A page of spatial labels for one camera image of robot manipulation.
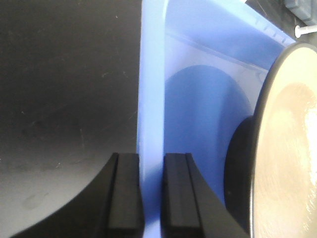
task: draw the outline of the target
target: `round metal plate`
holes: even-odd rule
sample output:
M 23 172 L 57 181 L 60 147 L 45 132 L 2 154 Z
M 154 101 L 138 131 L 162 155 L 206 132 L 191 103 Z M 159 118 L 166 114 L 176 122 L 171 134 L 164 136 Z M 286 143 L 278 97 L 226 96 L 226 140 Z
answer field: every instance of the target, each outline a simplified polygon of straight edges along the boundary
M 250 231 L 317 234 L 317 49 L 290 46 L 272 66 L 255 111 Z

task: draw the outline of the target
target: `scratch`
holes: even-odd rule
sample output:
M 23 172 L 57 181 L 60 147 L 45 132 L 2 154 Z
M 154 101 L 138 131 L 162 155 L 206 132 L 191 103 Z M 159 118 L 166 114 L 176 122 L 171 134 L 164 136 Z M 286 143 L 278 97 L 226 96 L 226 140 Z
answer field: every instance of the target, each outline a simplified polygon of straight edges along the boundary
M 80 137 L 81 137 L 81 146 L 83 150 L 85 150 L 85 140 L 84 140 L 84 134 L 82 128 L 80 128 Z
M 123 71 L 123 75 L 124 75 L 126 78 L 128 78 L 128 75 L 126 74 L 125 71 Z
M 267 16 L 266 11 L 263 9 L 263 7 L 261 6 L 261 4 L 259 3 L 259 1 L 257 0 L 258 5 L 260 6 L 260 8 L 262 9 L 262 11 L 264 12 L 264 14 Z
M 137 112 L 138 112 L 138 111 L 136 110 L 136 111 L 129 117 L 128 120 L 131 120 L 131 119 L 135 116 L 135 114 L 136 114 Z
M 108 72 L 106 72 L 106 73 L 103 73 L 102 75 L 101 75 L 101 78 L 104 78 L 106 75 L 108 75 L 109 73 Z

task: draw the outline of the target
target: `blue plastic bin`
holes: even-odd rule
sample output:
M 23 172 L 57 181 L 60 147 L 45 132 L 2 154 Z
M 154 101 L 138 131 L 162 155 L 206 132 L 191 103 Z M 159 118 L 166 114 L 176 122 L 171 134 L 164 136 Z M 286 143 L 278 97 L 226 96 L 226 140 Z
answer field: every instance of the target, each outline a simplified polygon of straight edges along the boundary
M 164 153 L 192 153 L 224 201 L 231 136 L 293 42 L 239 0 L 143 0 L 137 147 L 145 238 L 160 237 Z

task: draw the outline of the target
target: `gray object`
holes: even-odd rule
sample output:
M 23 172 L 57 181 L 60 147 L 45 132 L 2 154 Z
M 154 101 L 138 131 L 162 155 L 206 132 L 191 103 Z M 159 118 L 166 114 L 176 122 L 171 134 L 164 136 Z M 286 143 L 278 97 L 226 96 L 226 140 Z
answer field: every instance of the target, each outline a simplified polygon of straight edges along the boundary
M 285 0 L 285 6 L 299 19 L 311 26 L 317 24 L 316 0 Z

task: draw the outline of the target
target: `white peg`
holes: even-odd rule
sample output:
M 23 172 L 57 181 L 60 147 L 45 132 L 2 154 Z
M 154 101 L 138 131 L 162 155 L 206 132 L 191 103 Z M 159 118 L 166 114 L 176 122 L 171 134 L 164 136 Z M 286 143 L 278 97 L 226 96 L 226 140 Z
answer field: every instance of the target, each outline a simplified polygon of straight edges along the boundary
M 300 38 L 301 35 L 312 33 L 312 32 L 317 32 L 317 25 L 305 26 L 305 27 L 295 26 L 296 38 Z

